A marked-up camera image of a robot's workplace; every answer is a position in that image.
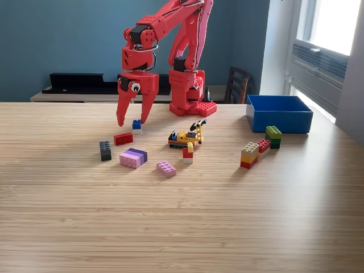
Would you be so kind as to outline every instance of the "blue plastic box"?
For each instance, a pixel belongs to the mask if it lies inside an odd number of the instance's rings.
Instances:
[[[276,126],[283,134],[309,133],[313,111],[296,96],[248,96],[246,115],[255,133]]]

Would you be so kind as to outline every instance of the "cable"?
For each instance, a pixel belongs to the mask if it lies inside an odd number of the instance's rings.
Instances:
[[[172,14],[172,13],[174,13],[175,11],[177,11],[181,7],[192,7],[192,6],[200,5],[200,4],[204,4],[204,3],[205,3],[205,1],[204,0],[201,0],[201,1],[198,1],[196,3],[192,3],[192,4],[188,4],[188,5],[180,5],[180,6],[176,7],[176,8],[174,8],[173,10],[170,10],[169,12],[167,12],[165,14],[162,14],[162,16],[166,16],[166,15]]]
[[[146,69],[146,70],[144,70],[144,71],[150,71],[150,70],[152,70],[152,69],[154,69],[155,68],[155,66],[157,65],[157,56],[155,55],[155,53],[152,51],[152,53],[153,53],[153,56],[154,56],[154,65],[153,65],[153,67],[151,67],[151,68],[148,68],[148,69]]]
[[[137,52],[147,52],[147,51],[153,51],[153,50],[156,50],[157,48],[158,48],[158,41],[157,40],[155,40],[156,41],[156,45],[155,46],[153,46],[153,47],[150,47],[150,48],[146,48],[146,49],[141,49],[140,47],[138,47],[137,45],[134,45],[134,47],[133,47],[133,50],[134,51],[137,51]]]
[[[195,65],[194,67],[189,70],[186,69],[186,72],[194,72],[197,69],[197,55],[198,55],[198,48],[200,47],[200,28],[201,28],[201,18],[202,18],[202,14],[203,14],[203,10],[200,10],[200,14],[198,15],[198,22],[197,22],[197,47],[196,47],[196,52],[195,52]]]
[[[152,52],[152,54],[154,56],[154,65],[152,67],[150,67],[150,68],[147,68],[147,69],[136,69],[136,71],[145,71],[145,72],[148,72],[148,71],[150,71],[150,70],[152,70],[152,69],[155,68],[155,66],[157,65],[157,56],[155,55],[155,53],[153,51],[151,51],[151,52]]]

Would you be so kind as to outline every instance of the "light pink lego brick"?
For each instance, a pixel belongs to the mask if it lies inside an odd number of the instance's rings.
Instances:
[[[141,166],[140,157],[129,155],[123,152],[120,155],[120,165],[137,169]]]
[[[166,178],[176,175],[176,169],[165,160],[157,163],[157,170]]]

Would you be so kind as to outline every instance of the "purple lego brick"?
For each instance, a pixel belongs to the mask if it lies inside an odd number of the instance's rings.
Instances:
[[[140,157],[137,157],[135,155],[129,155],[123,152],[120,155],[120,165],[137,169],[141,166]]]
[[[141,151],[141,150],[137,150],[137,149],[133,149],[133,148],[130,148],[128,151],[132,151],[132,152],[137,152],[141,155],[144,156],[144,162],[147,162],[148,161],[148,153],[147,152],[144,152],[144,151]]]
[[[165,160],[157,163],[157,170],[166,178],[176,175],[176,169]]]
[[[139,159],[140,159],[140,164],[143,165],[145,162],[144,162],[144,156],[137,153],[137,152],[132,152],[130,150],[127,150],[125,151],[124,153],[126,154],[129,154],[129,155],[134,155],[134,156],[137,156]]]

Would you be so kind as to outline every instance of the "stacked lego bricks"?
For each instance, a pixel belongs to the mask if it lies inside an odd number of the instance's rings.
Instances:
[[[250,169],[258,161],[259,145],[250,142],[241,150],[240,167]]]
[[[266,129],[266,140],[271,142],[271,149],[279,149],[282,133],[275,126],[268,126]]]
[[[191,142],[187,143],[187,148],[182,149],[183,153],[183,163],[193,164],[193,144]]]
[[[258,162],[263,159],[267,155],[267,153],[271,150],[271,142],[269,140],[262,139],[258,142],[259,145],[259,155]]]
[[[147,152],[130,148],[120,155],[120,165],[137,169],[148,161]]]

